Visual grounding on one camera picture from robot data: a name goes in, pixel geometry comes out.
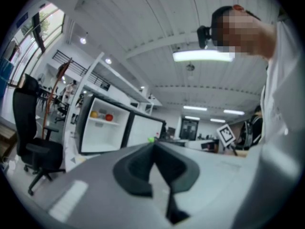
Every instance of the coat rack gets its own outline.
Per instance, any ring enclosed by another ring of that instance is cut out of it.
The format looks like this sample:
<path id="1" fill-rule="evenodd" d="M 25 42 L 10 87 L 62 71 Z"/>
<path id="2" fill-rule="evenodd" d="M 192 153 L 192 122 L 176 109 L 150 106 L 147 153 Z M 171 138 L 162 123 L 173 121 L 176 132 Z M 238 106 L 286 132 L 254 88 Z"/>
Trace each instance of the coat rack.
<path id="1" fill-rule="evenodd" d="M 69 59 L 68 62 L 62 64 L 59 68 L 58 68 L 58 72 L 57 72 L 57 80 L 52 88 L 52 91 L 51 91 L 51 94 L 48 98 L 48 101 L 47 101 L 47 106 L 46 106 L 46 112 L 44 114 L 44 119 L 43 119 L 43 125 L 42 125 L 42 138 L 44 138 L 44 128 L 45 128 L 45 125 L 46 125 L 46 120 L 47 120 L 47 116 L 48 116 L 48 113 L 49 113 L 49 107 L 50 107 L 50 104 L 51 104 L 51 100 L 53 98 L 53 93 L 54 93 L 54 90 L 56 88 L 56 85 L 58 83 L 58 81 L 63 77 L 63 75 L 65 74 L 66 70 L 68 69 L 70 63 L 72 61 L 72 58 Z"/>

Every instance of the recessed light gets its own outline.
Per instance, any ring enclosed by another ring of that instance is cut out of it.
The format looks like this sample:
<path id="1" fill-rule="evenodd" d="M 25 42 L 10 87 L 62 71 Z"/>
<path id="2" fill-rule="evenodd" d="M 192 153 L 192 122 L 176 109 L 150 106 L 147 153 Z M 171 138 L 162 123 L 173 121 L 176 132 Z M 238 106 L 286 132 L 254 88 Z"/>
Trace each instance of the recessed light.
<path id="1" fill-rule="evenodd" d="M 219 119 L 210 119 L 210 121 L 225 123 L 225 120 L 219 120 Z"/>
<path id="2" fill-rule="evenodd" d="M 207 111 L 207 108 L 193 107 L 193 106 L 183 106 L 183 109 L 192 109 L 192 110 L 202 110 L 202 111 Z"/>
<path id="3" fill-rule="evenodd" d="M 174 52 L 173 59 L 175 62 L 195 61 L 195 60 L 217 60 L 231 62 L 234 54 L 230 52 L 219 52 L 217 50 L 192 50 L 183 52 Z"/>
<path id="4" fill-rule="evenodd" d="M 192 116 L 186 116 L 185 118 L 190 120 L 200 120 L 199 117 L 192 117 Z"/>
<path id="5" fill-rule="evenodd" d="M 105 62 L 106 62 L 107 64 L 111 64 L 111 63 L 112 63 L 111 59 L 105 59 Z"/>
<path id="6" fill-rule="evenodd" d="M 86 38 L 83 38 L 83 37 L 80 39 L 80 41 L 81 41 L 81 44 L 86 44 L 87 43 Z"/>
<path id="7" fill-rule="evenodd" d="M 229 109 L 225 109 L 224 113 L 233 114 L 233 115 L 244 115 L 244 111 L 236 111 L 236 110 L 229 110 Z"/>

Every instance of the doorway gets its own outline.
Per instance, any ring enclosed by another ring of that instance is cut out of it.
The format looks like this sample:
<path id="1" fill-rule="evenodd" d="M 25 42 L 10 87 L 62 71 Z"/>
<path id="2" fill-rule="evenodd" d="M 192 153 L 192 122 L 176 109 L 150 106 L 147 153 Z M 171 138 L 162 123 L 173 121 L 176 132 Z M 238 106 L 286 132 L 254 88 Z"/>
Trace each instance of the doorway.
<path id="1" fill-rule="evenodd" d="M 182 119 L 180 138 L 188 139 L 190 141 L 195 141 L 197 129 L 198 129 L 198 123 L 199 122 L 196 120 Z"/>

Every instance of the chair armrest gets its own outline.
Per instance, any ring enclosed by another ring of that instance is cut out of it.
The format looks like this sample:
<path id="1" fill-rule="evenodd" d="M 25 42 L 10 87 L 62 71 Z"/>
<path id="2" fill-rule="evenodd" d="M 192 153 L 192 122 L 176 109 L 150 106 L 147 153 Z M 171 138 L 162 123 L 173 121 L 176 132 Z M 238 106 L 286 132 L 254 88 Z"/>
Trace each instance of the chair armrest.
<path id="1" fill-rule="evenodd" d="M 52 132 L 59 132 L 57 128 L 51 127 L 51 126 L 45 126 L 44 129 Z"/>
<path id="2" fill-rule="evenodd" d="M 31 144 L 31 143 L 28 143 L 25 148 L 36 154 L 46 154 L 49 151 L 48 148 L 38 146 L 35 144 Z"/>
<path id="3" fill-rule="evenodd" d="M 45 129 L 47 130 L 46 140 L 49 140 L 51 132 L 59 132 L 59 130 L 57 128 L 54 128 L 51 126 L 45 126 Z"/>

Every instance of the window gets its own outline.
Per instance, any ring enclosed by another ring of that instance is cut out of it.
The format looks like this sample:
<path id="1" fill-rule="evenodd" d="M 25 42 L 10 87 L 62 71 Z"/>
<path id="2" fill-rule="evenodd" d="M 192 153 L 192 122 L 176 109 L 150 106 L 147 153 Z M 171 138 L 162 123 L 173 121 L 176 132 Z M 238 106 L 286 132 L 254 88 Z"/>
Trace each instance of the window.
<path id="1" fill-rule="evenodd" d="M 46 40 L 48 36 L 50 36 L 54 30 L 56 30 L 59 26 L 62 25 L 64 17 L 64 12 L 61 10 L 57 10 L 53 14 L 50 14 L 47 18 L 45 18 L 41 22 L 41 33 L 42 33 L 42 39 L 43 41 Z"/>
<path id="2" fill-rule="evenodd" d="M 60 25 L 57 29 L 55 29 L 47 38 L 44 40 L 43 44 L 47 47 L 51 44 L 58 36 L 61 34 L 62 25 Z"/>
<path id="3" fill-rule="evenodd" d="M 64 12 L 54 4 L 49 4 L 39 11 L 39 24 L 35 23 L 36 28 L 41 29 L 39 35 L 36 37 L 33 35 L 34 19 L 30 19 L 17 31 L 12 39 L 18 45 L 18 49 L 10 61 L 14 65 L 10 75 L 10 85 L 17 85 L 25 73 L 31 73 L 42 53 L 42 47 L 48 47 L 61 34 L 63 19 Z"/>

